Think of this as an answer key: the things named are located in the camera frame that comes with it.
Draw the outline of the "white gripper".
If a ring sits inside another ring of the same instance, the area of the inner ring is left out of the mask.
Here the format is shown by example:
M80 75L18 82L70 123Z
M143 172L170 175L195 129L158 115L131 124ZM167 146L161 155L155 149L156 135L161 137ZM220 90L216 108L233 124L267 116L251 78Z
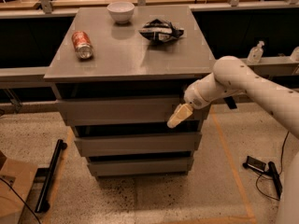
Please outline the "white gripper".
M186 104L179 104L167 122L169 128L176 128L187 119L193 109L202 109L211 103L209 83L203 79L194 81L184 92Z

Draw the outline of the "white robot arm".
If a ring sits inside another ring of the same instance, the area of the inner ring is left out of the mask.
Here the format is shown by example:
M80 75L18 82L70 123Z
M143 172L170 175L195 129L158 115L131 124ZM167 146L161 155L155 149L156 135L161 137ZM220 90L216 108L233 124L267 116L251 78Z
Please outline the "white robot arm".
M299 92L260 77L234 56L218 59L209 75L188 86L184 92L184 103L177 106L167 126L174 128L195 109L239 93L246 94L299 138ZM276 224L299 224L299 154L294 156L286 172Z

